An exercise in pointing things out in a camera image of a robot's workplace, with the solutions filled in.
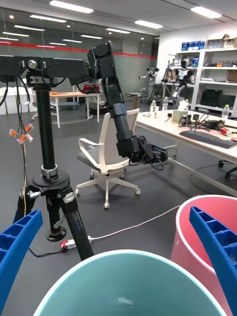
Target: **glass wall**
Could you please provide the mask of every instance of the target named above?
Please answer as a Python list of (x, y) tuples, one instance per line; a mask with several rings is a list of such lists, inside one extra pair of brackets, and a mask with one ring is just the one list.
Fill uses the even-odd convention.
[[(148, 67), (156, 66), (157, 38), (134, 32), (109, 32), (107, 27), (69, 20), (38, 19), (31, 17), (33, 12), (0, 10), (0, 55), (87, 60), (91, 48), (111, 40), (123, 94), (148, 87), (148, 79), (138, 77), (146, 75)], [(72, 87), (66, 80), (57, 90), (72, 91)]]

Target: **white wall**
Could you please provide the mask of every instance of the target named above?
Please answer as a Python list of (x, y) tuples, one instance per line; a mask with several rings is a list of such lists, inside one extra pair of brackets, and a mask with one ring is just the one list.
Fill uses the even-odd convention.
[(215, 23), (201, 27), (182, 29), (178, 31), (165, 32), (160, 35), (158, 62), (159, 68), (157, 83), (163, 78), (165, 68), (168, 64), (168, 55), (181, 51), (181, 43), (187, 41), (203, 40), (206, 41), (208, 35), (223, 33), (237, 35), (237, 21), (228, 23)]

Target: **tripod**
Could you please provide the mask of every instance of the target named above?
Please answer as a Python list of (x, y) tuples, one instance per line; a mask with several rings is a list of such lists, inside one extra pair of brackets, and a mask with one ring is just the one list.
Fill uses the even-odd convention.
[(168, 65), (168, 67), (165, 69), (165, 72), (164, 72), (164, 76), (163, 76), (163, 78), (161, 79), (161, 82), (160, 82), (160, 84), (159, 84), (159, 88), (158, 88), (158, 90), (157, 90), (157, 95), (162, 95), (162, 97), (161, 97), (161, 103), (163, 102), (163, 100), (164, 100), (164, 97), (165, 97), (165, 92), (166, 92), (166, 90), (167, 90), (167, 92), (169, 93), (169, 95), (172, 97), (172, 93), (171, 93), (171, 91), (169, 90), (169, 88), (167, 87), (167, 82), (168, 82), (168, 79), (167, 79), (167, 77), (168, 76), (170, 76), (170, 78), (171, 78), (171, 80), (172, 80), (172, 82), (173, 82), (173, 88), (174, 88), (174, 90), (175, 90), (175, 85), (174, 85), (174, 78), (173, 78), (173, 74), (172, 74), (172, 70), (171, 70), (171, 68), (169, 67), (169, 65)]
[(47, 239), (60, 241), (66, 236), (66, 229), (61, 226), (59, 216), (59, 209), (62, 208), (80, 258), (84, 260), (93, 256), (93, 252), (78, 210), (74, 191), (70, 185), (69, 176), (64, 171), (58, 170), (54, 159), (49, 92), (51, 87), (56, 86), (56, 81), (55, 79), (43, 78), (34, 71), (28, 73), (26, 77), (27, 84), (33, 87), (36, 92), (43, 165), (41, 173), (36, 173), (32, 181), (29, 182), (26, 192), (21, 191), (14, 222), (24, 217), (24, 197), (26, 199), (26, 214), (29, 214), (36, 198), (45, 196), (50, 221), (50, 232)]

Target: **table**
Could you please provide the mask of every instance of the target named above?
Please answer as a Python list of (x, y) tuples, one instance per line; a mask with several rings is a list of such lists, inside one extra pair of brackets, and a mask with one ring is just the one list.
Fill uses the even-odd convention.
[[(195, 149), (199, 149), (202, 152), (216, 156), (220, 160), (227, 160), (227, 161), (232, 162), (235, 165), (237, 165), (237, 146), (226, 149), (226, 148), (221, 148), (221, 147), (206, 144), (206, 143), (201, 143), (199, 141), (181, 136), (179, 133), (181, 131), (189, 130), (189, 127), (178, 127), (177, 123), (171, 121), (172, 119), (170, 119), (167, 122), (164, 122), (164, 120), (161, 118), (161, 115), (162, 115), (161, 113), (162, 113), (162, 111), (159, 111), (158, 118), (148, 118), (148, 117), (144, 116), (144, 113), (139, 113), (138, 118), (137, 118), (137, 125), (145, 128), (147, 130), (150, 130), (152, 132), (155, 132), (157, 134), (160, 134), (162, 136), (173, 139), (176, 142), (176, 144), (173, 146), (165, 147), (167, 150), (174, 149), (175, 154), (177, 154), (177, 144), (182, 143), (182, 144), (185, 144), (187, 146), (193, 147)], [(194, 111), (189, 111), (189, 114), (201, 115), (201, 113), (194, 112)], [(212, 115), (209, 115), (208, 119), (217, 120), (219, 118), (212, 116)], [(237, 126), (237, 123), (228, 119), (226, 121), (226, 125)], [(211, 134), (211, 135), (214, 135), (214, 136), (217, 136), (220, 138), (221, 138), (221, 136), (223, 136), (223, 139), (226, 139), (226, 136), (221, 135), (220, 132), (217, 130), (211, 130), (210, 132), (205, 131), (205, 130), (199, 130), (199, 131), (203, 131), (203, 132), (206, 132), (208, 134)], [(226, 185), (224, 185), (216, 180), (213, 180), (213, 179), (207, 177), (206, 175), (204, 175), (200, 172), (197, 172), (196, 170), (193, 170), (193, 169), (189, 168), (188, 166), (186, 166), (186, 165), (184, 165), (184, 164), (182, 164), (182, 163), (180, 163), (172, 158), (168, 158), (168, 161), (172, 164), (178, 165), (182, 168), (189, 170), (192, 174), (199, 177), (200, 179), (202, 179), (202, 180), (210, 183), (211, 185), (237, 197), (236, 190), (234, 190), (234, 189), (232, 189), (232, 188), (230, 188), (230, 187), (228, 187), (228, 186), (226, 186)]]
[(58, 128), (60, 128), (60, 120), (59, 120), (59, 99), (63, 98), (85, 98), (86, 99), (86, 111), (87, 111), (87, 119), (89, 119), (89, 98), (90, 97), (96, 97), (97, 98), (97, 123), (99, 123), (100, 119), (100, 93), (90, 93), (90, 94), (84, 94), (81, 92), (59, 92), (58, 94), (54, 94), (54, 92), (50, 93), (51, 100), (55, 100), (55, 103), (50, 103), (51, 105), (54, 105), (56, 107), (56, 115), (57, 115), (57, 124)]

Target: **ceiling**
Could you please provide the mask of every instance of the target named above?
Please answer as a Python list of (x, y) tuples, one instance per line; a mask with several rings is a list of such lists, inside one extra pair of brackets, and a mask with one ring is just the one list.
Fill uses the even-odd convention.
[[(190, 28), (213, 23), (237, 20), (236, 0), (63, 0), (77, 5), (94, 9), (91, 14), (83, 14), (71, 10), (60, 9), (49, 5), (50, 0), (2, 0), (0, 5), (17, 10), (37, 14), (61, 17), (68, 21), (86, 22), (120, 28), (135, 33), (158, 36), (161, 32), (168, 32), (182, 28)], [(204, 6), (221, 13), (220, 19), (209, 19), (198, 15), (190, 9), (194, 6)], [(160, 30), (136, 25), (136, 20), (162, 24)], [(53, 28), (65, 25), (53, 22)]]

